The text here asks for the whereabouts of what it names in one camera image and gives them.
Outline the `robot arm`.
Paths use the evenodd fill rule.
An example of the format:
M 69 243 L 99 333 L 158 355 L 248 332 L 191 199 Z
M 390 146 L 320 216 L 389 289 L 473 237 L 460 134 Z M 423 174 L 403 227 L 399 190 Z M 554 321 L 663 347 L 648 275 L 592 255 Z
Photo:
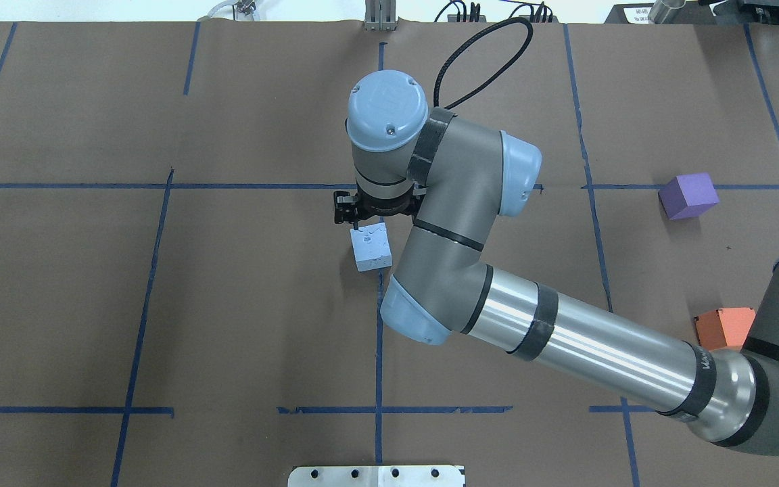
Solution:
M 337 223 L 413 216 L 381 318 L 431 345 L 451 333 L 590 380 L 702 440 L 779 456 L 779 259 L 738 351 L 710 351 L 566 296 L 481 258 L 498 216 L 517 216 L 534 188 L 535 145 L 430 107 L 397 70 L 352 89 L 346 132 L 356 197 L 337 197 Z

